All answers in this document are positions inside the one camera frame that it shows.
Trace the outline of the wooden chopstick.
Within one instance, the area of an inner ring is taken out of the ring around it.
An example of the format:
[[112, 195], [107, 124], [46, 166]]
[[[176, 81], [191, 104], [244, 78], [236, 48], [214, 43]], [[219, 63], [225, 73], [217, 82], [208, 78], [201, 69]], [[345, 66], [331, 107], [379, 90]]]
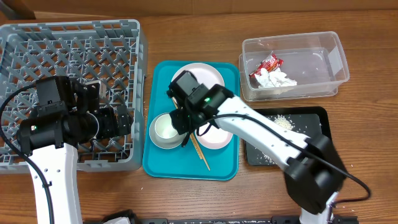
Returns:
[[[175, 106], [176, 108], [178, 108], [178, 104], [177, 104], [177, 101], [175, 100], [175, 98], [172, 98], [172, 101], [173, 101], [173, 103], [174, 103], [174, 106]], [[193, 143], [193, 145], [194, 145], [194, 148], [195, 148], [195, 150], [196, 150], [196, 152], [197, 152], [199, 158], [200, 158], [201, 160], [203, 160], [203, 159], [204, 159], [203, 153], [202, 153], [201, 148], [200, 148], [200, 145], [199, 145], [199, 143], [198, 143], [198, 141], [197, 141], [197, 139], [196, 139], [196, 137], [195, 137], [195, 135], [194, 135], [193, 133], [191, 133], [190, 139], [191, 139], [191, 141], [192, 141], [192, 143]]]
[[203, 162], [205, 163], [207, 169], [210, 171], [211, 169], [210, 169], [210, 167], [209, 167], [209, 165], [208, 165], [208, 163], [207, 163], [207, 161], [206, 161], [206, 159], [205, 159], [205, 157], [204, 157], [204, 155], [203, 155], [203, 152], [202, 152], [202, 150], [201, 150], [201, 147], [200, 147], [200, 145], [199, 145], [199, 143], [198, 143], [198, 141], [197, 141], [197, 139], [196, 139], [196, 137], [195, 137], [195, 135], [194, 135], [193, 133], [191, 133], [191, 135], [190, 135], [190, 140], [191, 140], [191, 142], [193, 143], [193, 145], [194, 145], [194, 147], [195, 147], [195, 150], [196, 150], [196, 152], [197, 152], [199, 158], [200, 158], [201, 160], [203, 160]]

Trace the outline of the large white round plate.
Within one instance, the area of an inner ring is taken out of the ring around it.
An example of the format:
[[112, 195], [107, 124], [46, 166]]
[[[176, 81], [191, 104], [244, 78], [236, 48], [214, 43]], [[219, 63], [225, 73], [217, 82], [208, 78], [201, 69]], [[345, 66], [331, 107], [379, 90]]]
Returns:
[[225, 86], [221, 73], [215, 67], [205, 63], [190, 63], [184, 65], [177, 70], [172, 77], [172, 80], [178, 77], [184, 70], [191, 72], [197, 79], [199, 84], [204, 84], [208, 89], [211, 89], [215, 84]]

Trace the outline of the small pink-white bowl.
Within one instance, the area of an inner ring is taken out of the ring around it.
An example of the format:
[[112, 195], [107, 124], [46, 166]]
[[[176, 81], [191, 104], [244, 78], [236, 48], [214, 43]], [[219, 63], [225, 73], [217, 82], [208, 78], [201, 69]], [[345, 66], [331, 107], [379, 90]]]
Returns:
[[198, 142], [208, 149], [221, 149], [229, 144], [233, 134], [206, 123], [199, 128], [200, 136], [195, 133]]

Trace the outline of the grey-green bowl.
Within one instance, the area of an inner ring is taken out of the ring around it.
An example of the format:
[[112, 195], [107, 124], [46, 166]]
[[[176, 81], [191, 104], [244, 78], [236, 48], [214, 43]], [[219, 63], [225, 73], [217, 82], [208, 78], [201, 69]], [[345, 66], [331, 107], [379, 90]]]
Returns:
[[149, 127], [150, 140], [161, 149], [173, 149], [181, 145], [186, 134], [179, 134], [172, 125], [168, 113], [156, 116]]

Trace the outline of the white napkin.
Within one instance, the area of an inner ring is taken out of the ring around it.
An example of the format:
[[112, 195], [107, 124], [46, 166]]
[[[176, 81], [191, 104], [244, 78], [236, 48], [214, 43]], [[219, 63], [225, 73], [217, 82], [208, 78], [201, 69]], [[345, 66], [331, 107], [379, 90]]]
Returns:
[[296, 86], [297, 82], [287, 77], [279, 68], [268, 72], [265, 68], [260, 69], [259, 74], [254, 75], [260, 88], [274, 88], [285, 86]]

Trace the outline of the pile of white rice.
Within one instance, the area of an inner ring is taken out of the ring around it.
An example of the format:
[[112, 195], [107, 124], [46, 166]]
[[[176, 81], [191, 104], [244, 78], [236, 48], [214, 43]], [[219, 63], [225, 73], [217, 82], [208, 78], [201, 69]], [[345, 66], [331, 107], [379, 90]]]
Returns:
[[[275, 124], [278, 124], [279, 126], [288, 129], [288, 130], [293, 130], [294, 129], [294, 124], [293, 121], [288, 117], [288, 119], [285, 116], [282, 115], [276, 115], [276, 116], [271, 116], [273, 118], [273, 122]], [[266, 154], [263, 154], [263, 158], [265, 159], [265, 165], [267, 166], [273, 166], [275, 165], [275, 162]]]

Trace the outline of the red snack wrapper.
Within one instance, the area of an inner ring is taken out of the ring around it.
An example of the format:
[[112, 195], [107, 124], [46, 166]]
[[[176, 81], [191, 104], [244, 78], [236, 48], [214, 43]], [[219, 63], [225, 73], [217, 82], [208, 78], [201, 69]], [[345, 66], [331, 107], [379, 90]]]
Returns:
[[280, 58], [277, 58], [275, 54], [270, 54], [257, 65], [257, 68], [249, 76], [254, 77], [255, 75], [261, 75], [262, 68], [265, 68], [268, 72], [272, 72], [279, 68], [283, 62], [284, 61]]

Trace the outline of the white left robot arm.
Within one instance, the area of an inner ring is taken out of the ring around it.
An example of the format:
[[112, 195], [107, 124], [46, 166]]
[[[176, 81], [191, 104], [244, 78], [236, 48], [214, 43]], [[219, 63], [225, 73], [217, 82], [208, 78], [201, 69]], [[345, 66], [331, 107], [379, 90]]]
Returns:
[[76, 181], [78, 145], [131, 133], [127, 107], [100, 108], [99, 81], [54, 76], [36, 81], [39, 99], [17, 141], [29, 165], [39, 223], [82, 223]]

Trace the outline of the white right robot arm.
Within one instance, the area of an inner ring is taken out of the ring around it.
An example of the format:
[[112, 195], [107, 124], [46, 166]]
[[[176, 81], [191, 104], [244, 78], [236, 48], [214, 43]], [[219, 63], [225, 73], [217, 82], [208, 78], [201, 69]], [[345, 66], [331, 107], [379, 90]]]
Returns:
[[232, 91], [219, 84], [207, 88], [187, 70], [172, 79], [167, 95], [177, 104], [170, 117], [179, 134], [200, 136], [200, 128], [209, 125], [238, 136], [283, 171], [287, 192], [302, 209], [300, 223], [333, 221], [333, 205], [346, 169], [330, 138], [285, 129]]

